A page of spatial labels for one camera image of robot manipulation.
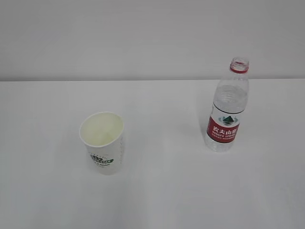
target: white table surface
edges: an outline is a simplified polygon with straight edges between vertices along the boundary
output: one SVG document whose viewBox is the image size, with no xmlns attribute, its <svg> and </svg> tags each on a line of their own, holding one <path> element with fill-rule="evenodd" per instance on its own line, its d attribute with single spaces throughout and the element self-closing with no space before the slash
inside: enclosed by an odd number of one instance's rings
<svg viewBox="0 0 305 229">
<path fill-rule="evenodd" d="M 204 144 L 217 81 L 0 83 L 2 229 L 301 229 L 305 80 L 252 80 L 230 152 Z M 78 136 L 126 122 L 120 173 L 103 176 Z"/>
</svg>

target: clear plastic bottle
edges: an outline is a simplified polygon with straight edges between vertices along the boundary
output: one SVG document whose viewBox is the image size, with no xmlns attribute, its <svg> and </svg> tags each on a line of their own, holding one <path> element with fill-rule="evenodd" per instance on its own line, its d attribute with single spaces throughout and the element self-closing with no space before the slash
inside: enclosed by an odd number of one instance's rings
<svg viewBox="0 0 305 229">
<path fill-rule="evenodd" d="M 224 152 L 233 145 L 249 94 L 247 72 L 249 61 L 235 57 L 230 65 L 230 75 L 219 82 L 205 135 L 206 145 L 215 152 Z"/>
</svg>

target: paper cup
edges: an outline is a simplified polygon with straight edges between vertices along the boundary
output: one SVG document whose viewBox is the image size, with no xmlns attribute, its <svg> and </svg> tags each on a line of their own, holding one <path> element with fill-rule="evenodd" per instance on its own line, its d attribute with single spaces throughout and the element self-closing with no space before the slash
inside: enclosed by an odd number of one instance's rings
<svg viewBox="0 0 305 229">
<path fill-rule="evenodd" d="M 111 112 L 99 112 L 85 119 L 80 138 L 100 173 L 111 175 L 120 170 L 124 153 L 124 122 Z"/>
</svg>

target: bottle neck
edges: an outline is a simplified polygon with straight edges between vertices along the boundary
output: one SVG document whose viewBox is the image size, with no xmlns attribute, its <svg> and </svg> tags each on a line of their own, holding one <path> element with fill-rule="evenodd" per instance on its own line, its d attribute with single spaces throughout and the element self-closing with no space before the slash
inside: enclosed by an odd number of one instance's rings
<svg viewBox="0 0 305 229">
<path fill-rule="evenodd" d="M 249 69 L 249 61 L 246 58 L 235 57 L 230 64 L 230 70 L 236 74 L 246 74 Z"/>
</svg>

